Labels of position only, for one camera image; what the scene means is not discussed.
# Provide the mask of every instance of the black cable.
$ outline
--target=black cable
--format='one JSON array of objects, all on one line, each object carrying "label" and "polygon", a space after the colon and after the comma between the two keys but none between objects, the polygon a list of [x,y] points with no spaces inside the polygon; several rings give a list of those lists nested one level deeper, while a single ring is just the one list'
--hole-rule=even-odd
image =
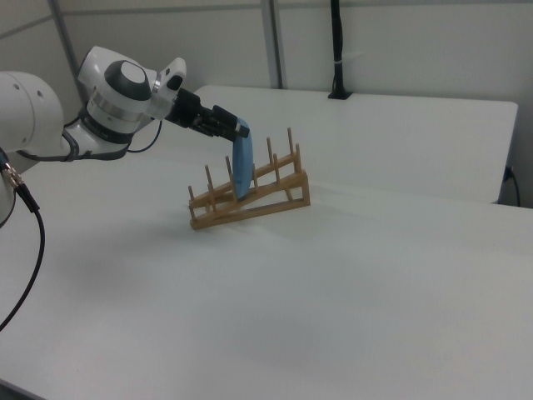
[{"label": "black cable", "polygon": [[518,189],[518,182],[516,181],[516,176],[512,171],[509,171],[509,178],[513,180],[515,183],[515,190],[516,190],[516,206],[520,207],[520,190]]},{"label": "black cable", "polygon": [[0,228],[11,216],[11,213],[13,209],[15,208],[15,202],[17,200],[17,195],[18,195],[27,205],[27,208],[30,210],[30,213],[35,214],[35,218],[37,219],[37,223],[39,225],[39,235],[41,237],[41,240],[39,244],[39,254],[37,255],[37,262],[35,263],[33,274],[30,277],[29,282],[27,283],[26,289],[24,289],[24,292],[22,293],[22,296],[18,299],[17,304],[15,304],[15,307],[13,308],[13,310],[9,313],[9,315],[7,315],[6,319],[4,319],[2,324],[0,324],[0,332],[9,324],[9,322],[12,320],[12,318],[17,313],[18,309],[22,306],[22,304],[26,300],[26,297],[30,293],[30,290],[32,290],[32,286],[35,283],[35,279],[37,278],[37,275],[39,274],[39,269],[41,268],[42,256],[44,254],[44,243],[45,243],[44,223],[42,222],[41,213],[39,212],[39,206],[37,205],[35,199],[33,198],[32,194],[27,188],[26,183],[24,183],[24,181],[22,180],[21,176],[18,175],[17,172],[13,168],[11,168],[8,163],[9,163],[9,159],[7,158],[7,154],[0,147],[0,170],[4,172],[7,171],[9,180],[12,186],[14,187],[13,191],[15,194],[11,212],[9,213],[5,221],[3,221],[2,224],[0,224]]},{"label": "black cable", "polygon": [[156,136],[153,138],[152,142],[148,146],[146,146],[145,148],[142,148],[141,150],[130,150],[130,149],[128,149],[127,152],[128,153],[139,153],[139,152],[142,153],[142,152],[145,152],[146,150],[148,150],[157,141],[157,138],[159,138],[159,133],[161,133],[162,126],[163,126],[163,121],[159,121],[159,128],[157,130]]},{"label": "black cable", "polygon": [[63,125],[63,127],[64,127],[64,128],[66,128],[66,127],[70,127],[71,125],[73,125],[74,123],[76,123],[78,119],[80,119],[80,116],[79,116],[79,115],[78,115],[77,117],[75,117],[71,122],[66,123],[65,125]]},{"label": "black cable", "polygon": [[24,300],[26,300],[27,295],[30,293],[30,290],[32,290],[32,286],[35,283],[35,279],[37,278],[37,274],[39,273],[39,269],[41,268],[42,263],[42,255],[44,254],[44,223],[42,222],[41,213],[39,210],[34,210],[33,212],[35,214],[35,218],[37,219],[37,223],[39,224],[39,234],[41,235],[41,242],[39,244],[39,254],[37,256],[37,262],[35,263],[35,268],[33,269],[32,277],[30,277],[30,281],[27,283],[26,289],[24,290],[24,293],[22,296],[18,299],[17,304],[13,308],[13,310],[9,313],[7,318],[2,322],[0,325],[0,332],[9,324],[9,321],[12,320],[12,318],[17,313],[18,309],[22,306],[24,303]]}]

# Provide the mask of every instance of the black pole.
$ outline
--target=black pole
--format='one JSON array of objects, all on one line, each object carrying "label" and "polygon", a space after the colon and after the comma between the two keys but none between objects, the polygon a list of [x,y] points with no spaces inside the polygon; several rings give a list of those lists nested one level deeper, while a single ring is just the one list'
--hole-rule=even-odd
[{"label": "black pole", "polygon": [[344,88],[344,78],[342,76],[342,22],[339,0],[331,0],[331,28],[333,32],[335,77],[333,78],[333,88],[328,98],[346,100],[350,97],[351,92],[347,92]]}]

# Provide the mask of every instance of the wooden rack base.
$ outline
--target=wooden rack base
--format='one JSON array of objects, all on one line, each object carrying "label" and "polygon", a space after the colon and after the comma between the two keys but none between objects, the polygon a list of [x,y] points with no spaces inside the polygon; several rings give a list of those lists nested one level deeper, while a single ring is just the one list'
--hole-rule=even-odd
[{"label": "wooden rack base", "polygon": [[[237,199],[229,157],[226,157],[229,182],[221,186],[213,187],[209,167],[206,165],[207,192],[195,197],[192,193],[192,188],[189,186],[189,194],[191,196],[189,210],[191,211],[191,226],[193,229],[232,223],[243,219],[311,205],[307,174],[301,168],[300,146],[297,144],[295,150],[292,146],[290,128],[287,129],[287,133],[291,152],[285,157],[278,158],[276,154],[272,153],[270,138],[268,138],[266,145],[268,146],[268,158],[270,162],[258,169],[256,169],[255,165],[253,166],[253,187],[250,188],[250,191],[244,198]],[[294,172],[286,177],[280,177],[280,168],[290,164],[293,164]],[[262,186],[258,184],[257,181],[260,177],[273,172],[276,174],[276,180],[274,182]],[[294,198],[291,192],[292,189],[296,188],[301,189],[301,197],[299,198]],[[285,192],[286,201],[246,209],[243,208],[276,192]],[[200,209],[204,210],[204,213],[199,215],[198,211]]]}]

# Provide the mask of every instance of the wooden peg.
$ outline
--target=wooden peg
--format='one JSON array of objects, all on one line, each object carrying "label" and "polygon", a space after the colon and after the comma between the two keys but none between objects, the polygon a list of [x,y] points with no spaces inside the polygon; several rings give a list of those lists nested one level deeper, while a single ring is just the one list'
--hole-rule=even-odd
[{"label": "wooden peg", "polygon": [[280,182],[280,168],[277,166],[277,154],[274,154],[274,171],[276,172],[276,182]]},{"label": "wooden peg", "polygon": [[289,135],[289,147],[291,148],[291,155],[294,154],[294,147],[292,146],[292,130],[288,127],[286,129],[288,135]]},{"label": "wooden peg", "polygon": [[257,183],[257,171],[256,171],[256,164],[253,164],[253,186],[256,188],[259,188],[259,184]]},{"label": "wooden peg", "polygon": [[[215,204],[215,191],[213,190],[213,181],[211,180],[211,173],[209,172],[209,166],[206,165],[206,174],[207,174],[207,181],[209,184],[207,185],[207,190],[209,190],[209,199],[211,200],[211,205],[213,207],[213,211],[217,210],[217,205]],[[207,211],[209,211],[209,204],[206,205]]]},{"label": "wooden peg", "polygon": [[230,164],[230,158],[226,156],[226,166],[227,166],[227,173],[231,176],[232,175],[232,165]]},{"label": "wooden peg", "polygon": [[272,145],[270,143],[270,138],[266,138],[266,146],[268,147],[268,159],[270,160],[270,164],[272,165],[274,163],[274,158],[272,158]]},{"label": "wooden peg", "polygon": [[296,159],[294,160],[294,172],[301,172],[300,144],[296,144]]}]

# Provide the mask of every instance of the cable connector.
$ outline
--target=cable connector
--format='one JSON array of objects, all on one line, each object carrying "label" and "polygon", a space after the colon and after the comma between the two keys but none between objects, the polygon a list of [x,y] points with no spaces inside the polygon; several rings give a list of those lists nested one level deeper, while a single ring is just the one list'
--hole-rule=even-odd
[{"label": "cable connector", "polygon": [[7,162],[3,164],[2,176],[7,179],[15,193],[24,201],[27,208],[30,210],[30,213],[34,213],[39,209],[37,202],[27,188],[26,183],[22,180],[20,174]]}]

